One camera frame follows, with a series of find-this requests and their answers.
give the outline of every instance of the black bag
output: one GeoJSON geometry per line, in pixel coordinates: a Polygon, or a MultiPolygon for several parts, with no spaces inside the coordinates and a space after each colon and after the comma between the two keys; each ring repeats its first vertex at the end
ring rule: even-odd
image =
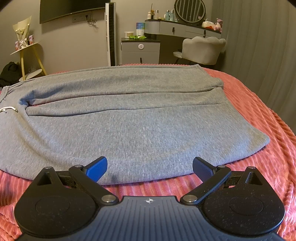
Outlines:
{"type": "Polygon", "coordinates": [[[7,64],[0,74],[0,87],[13,85],[19,82],[22,77],[22,70],[15,62],[7,64]]]}

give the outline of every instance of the electrical outlet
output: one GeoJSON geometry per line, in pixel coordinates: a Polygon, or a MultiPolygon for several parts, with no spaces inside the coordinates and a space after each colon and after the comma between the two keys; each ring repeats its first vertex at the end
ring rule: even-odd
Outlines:
{"type": "Polygon", "coordinates": [[[85,13],[81,13],[81,14],[76,14],[72,16],[72,23],[86,21],[85,15],[86,15],[85,13]]]}

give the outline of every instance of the gray fabric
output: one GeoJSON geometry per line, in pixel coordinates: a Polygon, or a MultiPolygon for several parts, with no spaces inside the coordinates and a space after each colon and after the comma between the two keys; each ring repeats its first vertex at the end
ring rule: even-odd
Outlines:
{"type": "Polygon", "coordinates": [[[106,156],[100,184],[157,180],[192,173],[196,156],[224,164],[269,142],[198,65],[46,76],[5,87],[5,106],[19,112],[0,113],[0,169],[28,179],[106,156]]]}
{"type": "Polygon", "coordinates": [[[244,83],[296,133],[296,8],[287,0],[213,0],[227,40],[215,69],[244,83]]]}

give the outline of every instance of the drawstring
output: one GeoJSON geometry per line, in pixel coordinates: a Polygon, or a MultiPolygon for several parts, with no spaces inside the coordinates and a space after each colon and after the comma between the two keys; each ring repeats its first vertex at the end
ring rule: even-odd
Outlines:
{"type": "Polygon", "coordinates": [[[18,110],[16,108],[12,107],[12,106],[3,107],[3,108],[0,109],[0,112],[4,111],[5,113],[7,113],[7,111],[6,111],[7,109],[12,109],[15,112],[18,112],[18,110]]]}

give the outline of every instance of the plush bear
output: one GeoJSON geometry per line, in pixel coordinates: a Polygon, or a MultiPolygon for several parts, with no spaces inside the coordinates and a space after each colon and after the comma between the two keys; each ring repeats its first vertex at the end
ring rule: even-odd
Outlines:
{"type": "Polygon", "coordinates": [[[222,25],[223,25],[223,20],[217,18],[217,23],[216,23],[216,26],[214,27],[214,30],[220,31],[220,33],[222,33],[222,25]]]}

